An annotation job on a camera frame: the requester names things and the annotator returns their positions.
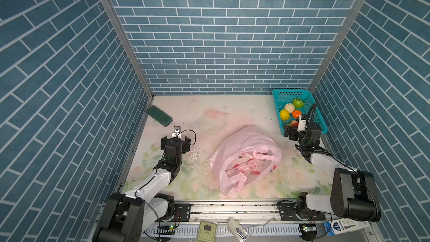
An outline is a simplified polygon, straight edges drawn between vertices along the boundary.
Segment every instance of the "sponge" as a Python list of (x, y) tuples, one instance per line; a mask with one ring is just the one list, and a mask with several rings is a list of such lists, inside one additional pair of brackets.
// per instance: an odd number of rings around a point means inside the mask
[(146, 110), (146, 113), (164, 127), (168, 126), (173, 121), (169, 115), (165, 114), (163, 110), (160, 110), (156, 106), (150, 106)]

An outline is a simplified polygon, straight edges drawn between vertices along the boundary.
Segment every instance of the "basket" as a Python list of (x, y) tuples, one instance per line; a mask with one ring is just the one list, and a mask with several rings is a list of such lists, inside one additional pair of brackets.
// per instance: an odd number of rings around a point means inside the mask
[[(311, 92), (303, 89), (275, 89), (273, 90), (273, 99), (275, 100), (276, 113), (278, 116), (279, 127), (281, 128), (281, 134), (284, 135), (284, 125), (290, 123), (294, 120), (293, 116), (291, 116), (288, 120), (282, 121), (281, 116), (279, 115), (279, 111), (283, 110), (285, 105), (291, 103), (295, 98), (300, 98), (304, 101), (304, 106), (301, 107), (300, 110), (303, 114), (306, 114), (313, 103), (315, 103), (315, 99), (312, 96)], [(325, 134), (327, 132), (327, 125), (323, 119), (323, 116), (320, 113), (320, 110), (316, 109), (316, 114), (314, 118), (314, 122), (320, 125), (321, 133)]]

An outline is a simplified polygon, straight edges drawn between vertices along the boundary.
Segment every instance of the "pink plastic bag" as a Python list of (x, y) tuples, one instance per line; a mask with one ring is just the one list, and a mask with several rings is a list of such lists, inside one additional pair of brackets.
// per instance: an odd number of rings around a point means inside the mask
[(209, 158), (209, 165), (221, 193), (228, 195), (264, 178), (281, 158), (281, 149), (271, 138), (248, 126), (226, 138)]

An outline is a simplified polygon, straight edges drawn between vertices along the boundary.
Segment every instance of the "table surface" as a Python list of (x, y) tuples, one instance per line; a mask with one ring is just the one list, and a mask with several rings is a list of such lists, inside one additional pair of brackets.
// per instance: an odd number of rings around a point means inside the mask
[[(282, 136), (272, 95), (156, 96), (153, 105), (171, 116), (173, 122), (163, 127), (148, 117), (124, 192), (148, 177), (163, 154), (160, 139), (171, 137), (173, 126), (178, 125), (182, 130), (193, 129), (197, 142), (182, 155), (175, 180), (161, 191), (176, 200), (296, 198), (300, 192), (330, 194), (332, 178), (301, 156), (294, 147), (297, 142)], [(225, 138), (249, 125), (259, 127), (281, 148), (281, 164), (255, 184), (225, 196), (212, 177), (208, 158)], [(194, 141), (193, 132), (184, 134)]]

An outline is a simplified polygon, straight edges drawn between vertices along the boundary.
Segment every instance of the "blue brick wallpaper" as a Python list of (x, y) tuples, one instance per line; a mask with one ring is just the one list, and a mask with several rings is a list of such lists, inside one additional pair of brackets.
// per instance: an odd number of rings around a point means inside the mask
[(99, 0), (0, 0), (0, 241), (81, 241), (147, 97)]
[(307, 88), (354, 0), (112, 0), (155, 94)]
[(315, 94), (338, 157), (372, 172), (387, 241), (429, 241), (430, 0), (367, 0)]

